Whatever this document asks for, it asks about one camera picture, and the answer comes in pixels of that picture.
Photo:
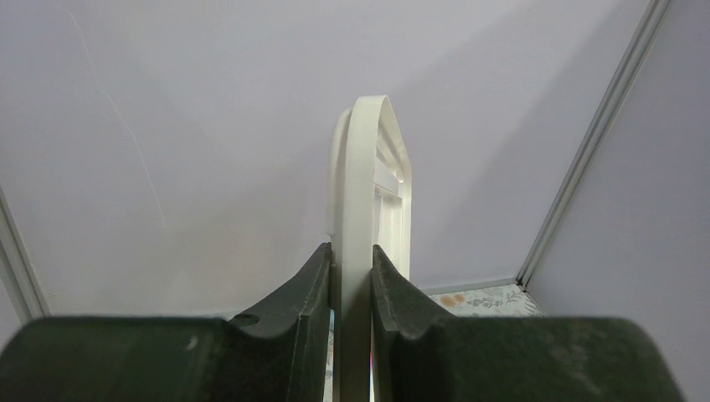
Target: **white plastic frame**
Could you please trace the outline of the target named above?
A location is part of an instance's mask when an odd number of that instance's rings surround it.
[[[389,98],[363,96],[337,121],[328,175],[335,401],[370,398],[373,244],[409,278],[411,204],[412,168]]]

